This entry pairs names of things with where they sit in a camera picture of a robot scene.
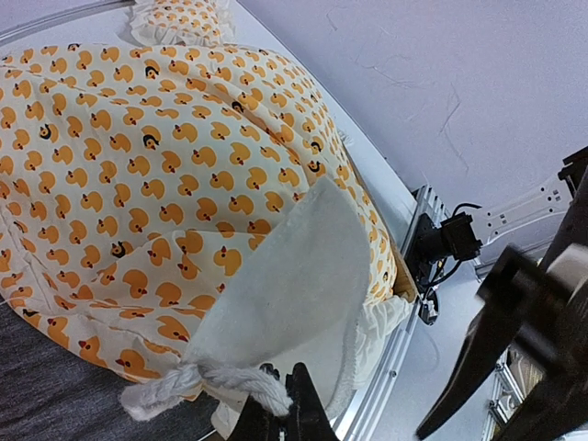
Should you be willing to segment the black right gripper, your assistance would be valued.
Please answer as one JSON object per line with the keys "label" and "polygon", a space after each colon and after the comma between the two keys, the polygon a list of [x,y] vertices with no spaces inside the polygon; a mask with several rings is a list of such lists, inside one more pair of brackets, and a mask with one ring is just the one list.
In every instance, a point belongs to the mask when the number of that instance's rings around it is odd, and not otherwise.
{"label": "black right gripper", "polygon": [[450,378],[416,429],[426,439],[469,400],[513,346],[543,379],[496,436],[555,440],[587,421],[587,151],[559,173],[574,197],[540,264],[507,247],[482,282],[485,305],[466,332]]}

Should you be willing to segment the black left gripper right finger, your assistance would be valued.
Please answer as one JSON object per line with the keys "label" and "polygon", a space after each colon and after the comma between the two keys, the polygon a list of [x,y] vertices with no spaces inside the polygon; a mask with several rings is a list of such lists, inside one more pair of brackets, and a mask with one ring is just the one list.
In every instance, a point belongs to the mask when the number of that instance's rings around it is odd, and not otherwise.
{"label": "black left gripper right finger", "polygon": [[311,375],[303,363],[297,363],[286,376],[288,396],[293,400],[284,428],[286,440],[338,441]]}

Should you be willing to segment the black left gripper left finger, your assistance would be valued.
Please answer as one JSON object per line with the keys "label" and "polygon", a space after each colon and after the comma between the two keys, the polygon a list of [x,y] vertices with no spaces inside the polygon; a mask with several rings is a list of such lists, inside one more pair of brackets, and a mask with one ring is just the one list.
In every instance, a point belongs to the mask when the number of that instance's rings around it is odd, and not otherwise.
{"label": "black left gripper left finger", "polygon": [[232,441],[278,441],[281,436],[280,420],[248,397],[232,430]]}

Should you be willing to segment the wooden pet bed frame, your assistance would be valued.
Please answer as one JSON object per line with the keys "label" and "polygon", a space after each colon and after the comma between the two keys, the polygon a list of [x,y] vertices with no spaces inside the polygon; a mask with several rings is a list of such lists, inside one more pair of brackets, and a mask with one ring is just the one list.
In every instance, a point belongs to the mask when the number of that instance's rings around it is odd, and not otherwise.
{"label": "wooden pet bed frame", "polygon": [[93,192],[41,195],[27,178],[1,203],[1,292],[23,320],[3,331],[2,436],[177,439],[198,427],[205,390],[279,420],[286,376],[308,369],[327,418],[349,403],[387,331],[392,237],[349,176],[275,209],[233,210],[238,193],[120,165]]}

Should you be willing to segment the duck print mattress cushion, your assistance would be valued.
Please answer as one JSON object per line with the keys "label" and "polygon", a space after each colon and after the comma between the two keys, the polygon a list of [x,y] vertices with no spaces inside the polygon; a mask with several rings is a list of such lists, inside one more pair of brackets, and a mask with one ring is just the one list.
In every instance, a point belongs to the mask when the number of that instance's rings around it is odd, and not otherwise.
{"label": "duck print mattress cushion", "polygon": [[1,62],[1,295],[127,381],[147,423],[208,393],[338,417],[406,316],[403,262],[311,75],[238,45]]}

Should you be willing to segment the small duck print pillow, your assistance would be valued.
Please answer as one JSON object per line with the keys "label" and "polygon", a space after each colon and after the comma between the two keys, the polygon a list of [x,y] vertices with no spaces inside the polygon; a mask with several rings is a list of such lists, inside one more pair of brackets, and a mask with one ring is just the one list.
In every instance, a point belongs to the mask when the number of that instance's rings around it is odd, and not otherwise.
{"label": "small duck print pillow", "polygon": [[235,42],[230,1],[136,1],[130,10],[130,35],[142,46],[215,47]]}

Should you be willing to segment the aluminium front rail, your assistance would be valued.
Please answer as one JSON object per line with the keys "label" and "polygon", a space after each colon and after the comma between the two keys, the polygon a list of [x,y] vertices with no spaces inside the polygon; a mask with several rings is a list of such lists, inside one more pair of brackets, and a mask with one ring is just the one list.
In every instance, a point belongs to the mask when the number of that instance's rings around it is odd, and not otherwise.
{"label": "aluminium front rail", "polygon": [[421,306],[420,293],[408,270],[406,259],[416,238],[418,220],[423,214],[429,215],[435,225],[448,216],[444,203],[429,185],[415,190],[409,196],[407,216],[400,227],[401,237],[391,240],[392,255],[397,266],[394,296],[374,309],[379,314],[387,314],[384,328],[387,332],[373,339],[378,344],[374,365],[345,411],[333,419],[335,434],[342,440],[372,438],[398,383]]}

